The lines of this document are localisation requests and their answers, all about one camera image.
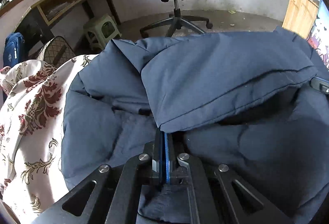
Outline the green plastic stool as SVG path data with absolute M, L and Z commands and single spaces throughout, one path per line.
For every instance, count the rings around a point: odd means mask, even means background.
M 117 24 L 108 14 L 89 20 L 84 24 L 83 30 L 92 50 L 103 50 L 110 40 L 122 36 Z

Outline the checkered beige bag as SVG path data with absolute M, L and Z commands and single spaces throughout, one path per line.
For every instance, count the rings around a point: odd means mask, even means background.
M 36 60 L 44 61 L 55 68 L 75 57 L 75 53 L 64 37 L 56 36 L 38 53 Z

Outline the floral white red bedsheet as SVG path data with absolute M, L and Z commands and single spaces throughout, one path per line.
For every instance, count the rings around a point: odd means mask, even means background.
M 66 93 L 94 59 L 73 57 L 60 67 L 27 60 L 1 70 L 1 195 L 19 223 L 31 223 L 67 194 L 61 172 Z

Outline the blue backpack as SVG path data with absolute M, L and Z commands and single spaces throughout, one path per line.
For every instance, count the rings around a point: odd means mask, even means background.
M 5 40 L 3 51 L 3 66 L 14 67 L 25 59 L 24 37 L 21 33 L 11 33 Z

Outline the dark navy padded jacket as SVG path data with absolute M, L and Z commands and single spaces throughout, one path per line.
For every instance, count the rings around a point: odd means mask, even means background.
M 328 69 L 316 50 L 282 28 L 113 40 L 66 95 L 66 186 L 141 154 L 161 130 L 309 223 L 328 210 L 328 94 L 311 87 L 317 77 Z

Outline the wooden desk with shelf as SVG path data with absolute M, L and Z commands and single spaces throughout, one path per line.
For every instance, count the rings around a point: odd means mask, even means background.
M 106 2 L 115 23 L 120 25 L 121 21 L 113 1 L 106 0 Z M 46 43 L 54 37 L 51 28 L 77 5 L 82 5 L 88 18 L 94 17 L 88 0 L 39 0 L 28 7 L 13 31 L 21 33 L 25 42 L 31 45 L 35 45 L 39 41 Z

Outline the blue patterned curtain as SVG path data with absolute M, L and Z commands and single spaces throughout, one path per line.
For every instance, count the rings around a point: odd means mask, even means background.
M 329 14 L 323 0 L 319 2 L 319 10 L 307 41 L 316 50 L 326 68 L 329 68 Z

